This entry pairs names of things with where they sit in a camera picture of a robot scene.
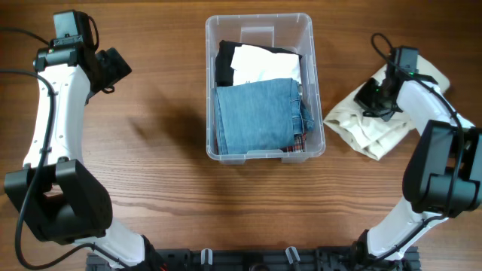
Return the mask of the red plaid shirt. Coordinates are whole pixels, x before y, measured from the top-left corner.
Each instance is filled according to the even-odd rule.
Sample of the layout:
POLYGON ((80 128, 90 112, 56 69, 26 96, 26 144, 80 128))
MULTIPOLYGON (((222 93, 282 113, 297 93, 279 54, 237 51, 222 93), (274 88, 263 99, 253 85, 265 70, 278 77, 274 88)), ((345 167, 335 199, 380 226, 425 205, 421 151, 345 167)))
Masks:
POLYGON ((225 135, 216 135, 215 142, 219 154, 247 154, 250 151, 281 150, 300 153, 305 150, 306 135, 277 135, 264 133, 250 135, 240 141, 229 142, 225 135))

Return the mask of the cream cloth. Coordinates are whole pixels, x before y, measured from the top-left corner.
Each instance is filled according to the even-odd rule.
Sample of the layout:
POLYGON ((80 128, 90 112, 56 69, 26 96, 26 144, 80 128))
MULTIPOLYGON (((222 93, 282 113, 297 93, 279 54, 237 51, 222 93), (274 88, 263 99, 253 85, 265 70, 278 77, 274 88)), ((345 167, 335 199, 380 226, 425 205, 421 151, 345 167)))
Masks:
POLYGON ((387 122, 379 117, 365 117, 364 110, 354 101, 359 90, 352 91, 324 119, 353 150, 380 160, 411 130, 423 133, 423 128, 407 113, 395 113, 387 122))

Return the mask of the black garment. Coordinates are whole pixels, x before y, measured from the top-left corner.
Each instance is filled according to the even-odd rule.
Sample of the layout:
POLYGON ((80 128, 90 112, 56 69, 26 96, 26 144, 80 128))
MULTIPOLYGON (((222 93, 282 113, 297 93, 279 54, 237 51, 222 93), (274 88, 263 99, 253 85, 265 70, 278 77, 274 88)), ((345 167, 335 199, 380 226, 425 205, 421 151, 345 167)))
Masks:
POLYGON ((233 85, 234 70, 230 67, 236 47, 242 47, 245 43, 221 40, 219 51, 215 58, 215 81, 218 87, 233 85))

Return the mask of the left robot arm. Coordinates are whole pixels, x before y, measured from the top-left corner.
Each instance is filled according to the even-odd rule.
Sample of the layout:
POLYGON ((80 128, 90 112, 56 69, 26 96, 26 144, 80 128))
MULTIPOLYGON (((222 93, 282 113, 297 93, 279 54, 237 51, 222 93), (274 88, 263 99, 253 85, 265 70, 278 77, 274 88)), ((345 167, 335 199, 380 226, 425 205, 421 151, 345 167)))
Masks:
POLYGON ((19 212, 16 244, 28 227, 41 242, 83 248, 112 269, 155 270, 163 262, 150 242, 113 217, 108 191, 82 158, 84 108, 97 93, 112 93, 131 69, 115 49, 100 50, 93 18, 54 14, 56 36, 38 51, 31 76, 39 85, 35 131, 23 168, 5 176, 19 212))

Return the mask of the white printed t-shirt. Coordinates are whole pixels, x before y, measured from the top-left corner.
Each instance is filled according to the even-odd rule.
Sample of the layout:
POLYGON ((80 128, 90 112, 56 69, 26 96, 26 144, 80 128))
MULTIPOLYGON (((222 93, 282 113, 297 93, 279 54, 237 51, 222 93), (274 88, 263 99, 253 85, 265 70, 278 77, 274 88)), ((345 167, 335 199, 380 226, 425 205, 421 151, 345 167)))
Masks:
POLYGON ((299 56, 293 53, 272 53, 242 45, 235 47, 230 67, 234 86, 278 78, 291 78, 302 84, 299 56))

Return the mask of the blue denim jeans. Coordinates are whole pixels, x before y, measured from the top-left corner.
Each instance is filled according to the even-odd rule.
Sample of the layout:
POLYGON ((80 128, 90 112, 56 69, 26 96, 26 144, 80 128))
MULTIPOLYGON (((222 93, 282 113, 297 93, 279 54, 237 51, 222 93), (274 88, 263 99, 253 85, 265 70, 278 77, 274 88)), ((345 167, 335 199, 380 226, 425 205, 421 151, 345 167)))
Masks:
POLYGON ((291 78, 217 87, 214 106, 221 155, 292 147, 315 127, 291 78))

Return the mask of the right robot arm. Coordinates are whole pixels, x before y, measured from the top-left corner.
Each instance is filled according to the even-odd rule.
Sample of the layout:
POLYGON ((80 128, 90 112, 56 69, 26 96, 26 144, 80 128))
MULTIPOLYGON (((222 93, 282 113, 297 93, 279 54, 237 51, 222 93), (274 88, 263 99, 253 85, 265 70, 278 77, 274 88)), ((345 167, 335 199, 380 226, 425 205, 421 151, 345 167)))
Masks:
POLYGON ((403 197, 353 245, 352 262, 364 268, 402 259, 431 227, 481 203, 481 130, 460 116, 431 75, 420 73, 418 56, 414 47, 391 47, 382 55, 384 79, 370 78, 354 98, 363 116, 384 123, 408 114, 421 135, 404 172, 403 197))

